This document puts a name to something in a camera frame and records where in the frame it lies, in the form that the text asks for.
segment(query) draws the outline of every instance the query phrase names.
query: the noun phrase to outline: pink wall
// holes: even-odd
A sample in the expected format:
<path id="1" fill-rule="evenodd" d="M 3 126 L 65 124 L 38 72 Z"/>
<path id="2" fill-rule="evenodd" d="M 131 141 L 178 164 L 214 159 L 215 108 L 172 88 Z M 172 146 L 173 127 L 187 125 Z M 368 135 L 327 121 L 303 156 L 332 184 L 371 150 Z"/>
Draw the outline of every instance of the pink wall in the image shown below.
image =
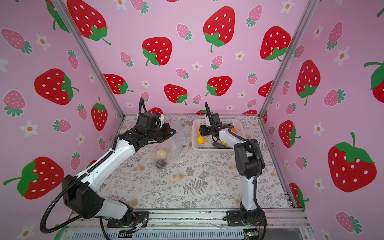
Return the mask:
<path id="1" fill-rule="evenodd" d="M 321 2 L 301 40 L 304 52 L 292 58 L 267 110 L 266 126 L 283 171 L 317 239 L 382 235 L 384 72 L 382 65 L 364 64 L 382 64 L 384 15 L 377 13 L 383 7 L 379 1 Z M 337 41 L 330 51 L 329 41 Z M 303 91 L 305 84 L 311 88 Z M 371 84 L 378 87 L 372 91 Z M 294 144 L 293 124 L 301 136 Z"/>
<path id="2" fill-rule="evenodd" d="M 53 22 L 45 1 L 6 1 L 0 9 L 0 28 L 20 34 L 2 29 L 0 36 L 0 95 L 6 110 L 0 114 L 1 182 L 23 177 L 1 185 L 2 239 L 54 239 L 56 232 L 42 234 L 39 224 L 45 209 L 61 191 L 63 176 L 76 175 L 92 160 L 98 159 L 105 152 L 100 149 L 99 139 L 103 138 L 108 146 L 119 123 L 99 83 L 90 81 L 91 70 L 71 35 L 57 22 L 54 30 Z M 22 47 L 30 49 L 27 46 L 33 51 L 29 55 L 20 50 Z M 70 49 L 76 53 L 72 64 L 77 69 L 68 60 Z M 64 73 L 72 86 L 79 89 L 79 92 L 73 90 L 71 101 L 68 96 L 71 88 L 64 87 L 65 91 L 61 88 L 62 81 L 67 87 L 69 84 Z M 91 109 L 99 102 L 98 97 L 108 112 L 101 131 L 91 119 Z M 78 104 L 84 106 L 86 115 L 85 110 L 79 115 Z M 62 124 L 57 132 L 52 125 L 62 119 L 70 123 L 70 129 Z M 73 159 L 76 152 L 80 157 Z M 59 201 L 48 227 L 64 222 L 69 213 Z"/>
<path id="3" fill-rule="evenodd" d="M 102 72 L 114 74 L 116 79 L 127 82 L 128 91 L 123 91 L 123 94 L 116 87 L 117 81 L 111 83 L 111 88 L 116 91 L 115 97 L 123 111 L 132 114 L 137 112 L 136 107 L 131 107 L 137 105 L 140 96 L 149 96 L 147 106 L 160 107 L 164 113 L 197 113 L 204 109 L 203 104 L 194 104 L 193 101 L 208 101 L 214 112 L 219 113 L 259 111 L 266 95 L 260 95 L 259 89 L 261 92 L 265 86 L 270 86 L 269 82 L 280 64 L 277 58 L 272 57 L 271 61 L 263 58 L 277 47 L 282 52 L 276 49 L 276 54 L 283 54 L 284 46 L 289 44 L 289 35 L 294 34 L 308 1 L 133 1 L 142 5 L 132 5 L 132 1 L 127 0 L 122 0 L 122 4 L 117 0 L 85 2 L 68 0 L 67 6 Z M 218 20 L 216 15 L 210 18 L 218 10 Z M 97 27 L 95 33 L 92 25 Z M 219 41 L 210 37 L 215 32 L 220 34 Z M 208 41 L 214 43 L 213 53 L 210 52 L 212 43 L 207 42 L 204 33 L 207 33 Z M 263 41 L 265 34 L 268 46 Z M 153 57 L 153 61 L 148 61 L 143 54 L 143 46 L 148 58 Z M 213 63 L 219 68 L 214 70 L 215 66 L 211 67 Z M 251 73 L 255 73 L 256 77 L 249 76 Z M 225 88 L 224 84 L 216 91 L 211 89 L 213 94 L 218 94 L 213 96 L 207 90 L 207 82 L 211 78 L 214 78 L 215 82 L 211 85 L 214 87 L 222 85 L 220 79 L 232 84 L 229 88 Z M 164 91 L 168 84 L 178 86 L 178 90 L 184 92 L 178 92 L 171 86 L 169 98 Z M 176 97 L 178 93 L 182 95 L 180 103 L 175 103 L 178 99 L 173 93 Z"/>

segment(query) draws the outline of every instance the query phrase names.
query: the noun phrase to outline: green strawberry stem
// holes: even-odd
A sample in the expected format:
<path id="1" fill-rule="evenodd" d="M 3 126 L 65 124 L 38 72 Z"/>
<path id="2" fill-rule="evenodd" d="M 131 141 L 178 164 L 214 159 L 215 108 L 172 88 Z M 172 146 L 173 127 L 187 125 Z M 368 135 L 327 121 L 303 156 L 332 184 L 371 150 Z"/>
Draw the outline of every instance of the green strawberry stem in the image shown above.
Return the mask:
<path id="1" fill-rule="evenodd" d="M 378 63 L 378 62 L 369 62 L 369 63 L 365 63 L 364 64 L 364 67 L 367 67 L 367 66 L 370 66 L 370 65 L 383 65 L 382 63 Z"/>
<path id="2" fill-rule="evenodd" d="M 7 185 L 8 183 L 10 183 L 10 182 L 12 182 L 12 181 L 14 181 L 14 180 L 17 180 L 17 179 L 21 179 L 21 177 L 16 177 L 16 178 L 9 179 L 9 180 L 3 182 L 3 185 L 5 186 L 5 185 Z"/>
<path id="3" fill-rule="evenodd" d="M 106 40 L 104 40 L 103 38 L 101 38 L 104 42 L 106 42 L 107 44 L 111 45 L 111 43 L 108 43 Z"/>
<path id="4" fill-rule="evenodd" d="M 355 147 L 355 133 L 351 132 L 352 140 L 353 140 L 353 145 L 352 147 Z"/>
<path id="5" fill-rule="evenodd" d="M 384 8 L 376 15 L 377 17 L 381 16 L 384 13 Z"/>

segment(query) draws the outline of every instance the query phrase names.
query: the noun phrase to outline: table surface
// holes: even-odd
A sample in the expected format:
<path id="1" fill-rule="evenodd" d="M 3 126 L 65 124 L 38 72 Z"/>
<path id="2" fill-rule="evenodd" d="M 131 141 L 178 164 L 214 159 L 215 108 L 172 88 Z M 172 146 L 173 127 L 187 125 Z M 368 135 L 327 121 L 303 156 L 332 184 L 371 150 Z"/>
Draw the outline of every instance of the table surface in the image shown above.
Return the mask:
<path id="1" fill-rule="evenodd" d="M 127 158 L 102 184 L 99 195 L 124 201 L 136 209 L 239 208 L 243 195 L 242 177 L 235 155 L 202 154 L 192 148 L 191 129 L 197 115 L 166 115 L 170 124 L 181 118 L 184 130 L 182 151 L 172 164 L 158 170 L 152 158 L 158 144 L 141 148 Z M 221 116 L 238 119 L 246 138 L 260 145 L 265 168 L 260 176 L 257 202 L 262 208 L 288 208 L 287 200 L 256 116 Z M 132 128 L 137 116 L 126 116 L 120 133 Z"/>

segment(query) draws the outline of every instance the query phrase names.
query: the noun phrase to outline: white flower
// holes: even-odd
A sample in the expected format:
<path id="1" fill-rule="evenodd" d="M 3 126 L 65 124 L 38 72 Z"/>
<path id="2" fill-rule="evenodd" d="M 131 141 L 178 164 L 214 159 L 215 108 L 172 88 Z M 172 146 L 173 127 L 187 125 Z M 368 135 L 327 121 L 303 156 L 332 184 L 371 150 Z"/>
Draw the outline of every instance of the white flower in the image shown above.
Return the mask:
<path id="1" fill-rule="evenodd" d="M 88 77 L 89 77 L 89 81 L 90 81 L 91 83 L 95 83 L 95 76 L 93 75 L 93 73 L 91 73 L 90 75 L 88 75 Z"/>
<path id="2" fill-rule="evenodd" d="M 336 5 L 336 4 L 339 4 L 339 6 L 341 6 L 342 3 L 343 3 L 343 1 L 344 1 L 344 0 L 336 0 L 335 5 Z"/>
<path id="3" fill-rule="evenodd" d="M 122 9 L 126 10 L 125 3 L 127 2 L 127 0 L 113 0 L 113 1 L 116 3 L 117 9 L 122 8 Z"/>
<path id="4" fill-rule="evenodd" d="M 192 64 L 192 67 L 194 71 L 195 70 L 200 71 L 201 65 L 198 62 L 196 62 L 195 64 Z"/>
<path id="5" fill-rule="evenodd" d="M 51 45 L 47 42 L 46 36 L 40 36 L 40 34 L 36 33 L 36 37 L 36 43 L 41 45 L 44 51 L 51 47 Z"/>
<path id="6" fill-rule="evenodd" d="M 23 232 L 20 233 L 19 235 L 17 235 L 16 239 L 21 239 L 21 240 L 26 240 L 27 238 L 29 237 L 32 237 L 33 236 L 33 228 L 35 227 L 35 225 L 33 224 L 32 226 L 28 227 L 28 226 L 24 226 L 23 227 Z"/>
<path id="7" fill-rule="evenodd" d="M 313 185 L 313 187 L 314 187 L 314 188 L 317 188 L 317 189 L 319 190 L 319 193 L 321 193 L 321 190 L 322 190 L 322 189 L 325 189 L 325 186 L 321 184 L 321 179 L 316 180 L 316 178 L 314 178 L 313 180 L 314 180 L 314 185 Z"/>
<path id="8" fill-rule="evenodd" d="M 295 3 L 292 2 L 292 0 L 288 0 L 286 2 L 282 2 L 283 8 L 281 9 L 280 13 L 286 12 L 289 13 L 291 7 L 295 5 Z"/>
<path id="9" fill-rule="evenodd" d="M 324 132 L 324 130 L 325 130 L 323 127 L 321 127 L 321 122 L 317 125 L 314 124 L 313 127 L 314 127 L 313 134 L 317 133 L 317 135 L 319 135 L 319 137 L 321 136 L 321 132 Z"/>
<path id="10" fill-rule="evenodd" d="M 148 81 L 141 81 L 141 85 L 144 86 L 145 88 L 148 88 L 148 86 L 150 86 Z"/>
<path id="11" fill-rule="evenodd" d="M 242 91 L 241 93 L 239 93 L 239 98 L 244 98 L 246 95 L 246 93 L 244 93 L 244 91 Z"/>
<path id="12" fill-rule="evenodd" d="M 235 60 L 242 61 L 245 54 L 243 53 L 243 50 L 241 50 L 239 53 L 235 53 L 235 56 L 236 56 Z"/>
<path id="13" fill-rule="evenodd" d="M 288 163 L 287 160 L 284 161 L 284 166 L 288 169 L 288 167 L 289 167 L 289 163 Z"/>
<path id="14" fill-rule="evenodd" d="M 76 140 L 78 141 L 79 145 L 82 144 L 82 143 L 85 143 L 84 139 L 85 139 L 85 136 L 81 135 L 81 133 L 79 134 L 79 137 L 76 138 Z"/>
<path id="15" fill-rule="evenodd" d="M 0 71 L 7 72 L 7 69 L 5 68 L 5 65 L 8 64 L 8 61 L 5 59 L 0 59 Z"/>
<path id="16" fill-rule="evenodd" d="M 326 232 L 324 231 L 323 229 L 321 229 L 321 232 L 323 233 L 321 235 L 321 238 L 324 239 L 324 240 L 332 240 L 330 237 L 329 237 L 329 232 Z"/>
<path id="17" fill-rule="evenodd" d="M 324 27 L 319 24 L 319 26 L 317 26 L 317 28 L 315 30 L 313 30 L 313 34 L 314 34 L 313 39 L 320 37 L 320 33 L 323 30 L 323 28 Z"/>
<path id="18" fill-rule="evenodd" d="M 338 56 L 335 58 L 335 62 L 339 62 L 339 66 L 341 66 L 344 62 L 344 60 L 347 60 L 349 59 L 349 55 L 347 54 L 349 51 L 349 47 L 347 47 L 346 49 L 343 50 L 339 50 L 337 52 Z"/>
<path id="19" fill-rule="evenodd" d="M 37 124 L 32 124 L 31 121 L 27 121 L 26 126 L 21 126 L 20 129 L 25 131 L 25 136 L 28 137 L 29 135 L 37 135 L 36 129 L 39 127 Z"/>

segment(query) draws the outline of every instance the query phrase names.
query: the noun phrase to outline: yellow lemon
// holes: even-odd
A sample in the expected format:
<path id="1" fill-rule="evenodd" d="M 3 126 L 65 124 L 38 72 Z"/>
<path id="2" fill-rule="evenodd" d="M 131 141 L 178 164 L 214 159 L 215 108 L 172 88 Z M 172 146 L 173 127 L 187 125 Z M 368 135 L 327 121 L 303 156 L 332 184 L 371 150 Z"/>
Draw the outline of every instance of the yellow lemon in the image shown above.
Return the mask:
<path id="1" fill-rule="evenodd" d="M 200 136 L 200 137 L 197 138 L 197 142 L 198 142 L 199 144 L 203 144 L 203 143 L 205 143 L 205 138 L 202 137 L 202 136 Z"/>

